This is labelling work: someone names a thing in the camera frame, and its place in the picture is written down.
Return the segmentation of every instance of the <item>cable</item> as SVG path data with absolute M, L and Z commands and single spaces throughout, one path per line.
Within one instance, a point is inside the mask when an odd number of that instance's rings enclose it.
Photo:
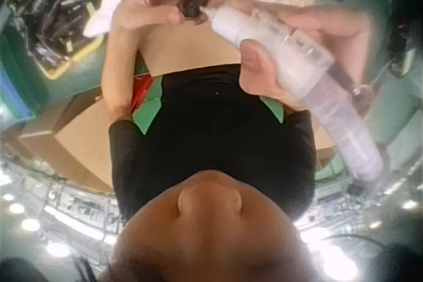
M 323 238 L 322 240 L 332 240 L 332 239 L 337 239 L 337 238 L 355 238 L 355 239 L 361 239 L 361 240 L 366 240 L 372 244 L 375 244 L 376 246 L 380 247 L 380 248 L 384 248 L 385 245 L 379 241 L 377 241 L 376 239 L 367 237 L 367 236 L 363 236 L 362 234 L 334 234 L 332 236 Z

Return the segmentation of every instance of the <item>ceiling light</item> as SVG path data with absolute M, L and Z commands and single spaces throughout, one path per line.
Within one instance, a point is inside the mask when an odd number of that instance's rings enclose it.
M 22 229 L 27 231 L 37 231 L 40 229 L 40 222 L 33 218 L 24 219 Z
M 9 175 L 3 174 L 3 172 L 0 172 L 0 186 L 10 184 L 12 182 Z
M 15 197 L 12 194 L 5 194 L 5 195 L 3 195 L 3 199 L 5 201 L 12 201 L 12 200 L 15 199 Z
M 375 221 L 375 222 L 373 222 L 373 223 L 370 224 L 369 228 L 370 229 L 375 229 L 375 228 L 379 227 L 380 225 L 382 225 L 382 222 L 381 221 Z
M 21 204 L 15 203 L 10 205 L 9 211 L 12 214 L 22 214 L 25 211 L 25 207 L 23 207 Z
M 117 241 L 117 238 L 115 236 L 112 236 L 111 234 L 107 234 L 104 237 L 104 242 L 107 243 L 107 244 L 114 245 L 116 243 L 116 241 Z
M 351 281 L 358 273 L 357 265 L 346 256 L 325 260 L 323 270 L 330 278 L 337 281 Z
M 416 201 L 406 201 L 403 204 L 403 209 L 413 209 L 417 207 L 417 202 Z
M 49 241 L 46 249 L 49 254 L 58 258 L 68 257 L 68 255 L 71 254 L 71 250 L 69 250 L 68 246 L 59 242 Z
M 102 240 L 104 237 L 104 234 L 100 230 L 87 226 L 86 224 L 83 224 L 80 221 L 63 214 L 60 211 L 57 211 L 54 217 L 58 221 L 61 221 L 67 226 L 79 231 L 81 234 L 84 234 L 88 237 L 94 238 L 96 240 Z
M 44 210 L 51 215 L 55 215 L 57 213 L 57 209 L 49 205 L 45 206 Z
M 330 235 L 330 231 L 327 228 L 315 227 L 309 230 L 306 230 L 301 233 L 301 239 L 309 244 L 311 242 L 316 242 L 322 240 Z

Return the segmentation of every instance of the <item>table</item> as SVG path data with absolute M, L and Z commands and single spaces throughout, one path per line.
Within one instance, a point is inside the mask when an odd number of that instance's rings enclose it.
M 370 14 L 374 27 L 374 40 L 366 79 L 374 78 L 380 67 L 387 60 L 384 43 L 386 42 L 385 35 L 387 33 L 389 13 L 388 0 L 345 0 L 341 3 L 334 0 L 316 0 L 316 4 L 349 5 L 366 10 Z M 40 109 L 58 100 L 63 100 L 64 98 L 99 86 L 106 41 L 104 41 L 97 51 L 88 55 L 78 65 L 67 70 L 58 80 L 51 81 L 41 74 L 26 55 L 22 39 L 13 27 L 5 27 L 3 33 L 7 39 L 7 45 L 15 63 L 12 66 L 6 65 L 8 72 L 20 78 L 21 82 L 22 79 L 23 81 L 24 79 L 28 79 L 29 83 L 22 82 L 21 85 L 31 87 L 38 99 Z M 137 66 L 137 74 L 146 72 L 147 69 L 143 65 Z

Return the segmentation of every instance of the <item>yellow tray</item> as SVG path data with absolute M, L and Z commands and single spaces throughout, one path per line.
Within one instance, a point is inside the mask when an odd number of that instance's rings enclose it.
M 92 16 L 95 12 L 94 6 L 92 3 L 86 4 L 87 10 Z M 66 72 L 71 66 L 74 66 L 78 61 L 81 61 L 86 55 L 96 50 L 101 43 L 103 42 L 104 36 L 97 36 L 92 42 L 87 44 L 84 48 L 80 49 L 68 61 L 63 62 L 57 69 L 45 69 L 36 59 L 33 59 L 37 64 L 38 68 L 43 72 L 43 74 L 51 80 L 55 80 L 60 77 L 64 72 Z

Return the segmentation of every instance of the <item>sleeve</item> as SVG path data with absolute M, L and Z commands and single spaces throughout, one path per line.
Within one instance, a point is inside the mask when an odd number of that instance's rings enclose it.
M 143 137 L 138 126 L 129 120 L 114 122 L 108 131 L 112 160 L 112 183 L 122 216 L 126 217 L 127 195 L 137 149 Z
M 316 145 L 311 125 L 311 113 L 308 110 L 294 112 L 285 118 L 282 124 L 289 145 L 296 154 L 301 155 L 307 167 L 313 172 L 316 166 Z
M 308 110 L 295 112 L 285 119 L 282 126 L 289 149 L 287 157 L 296 176 L 295 181 L 291 181 L 295 188 L 291 192 L 295 192 L 295 197 L 291 198 L 285 212 L 291 219 L 298 219 L 310 206 L 315 191 L 316 146 L 311 113 Z

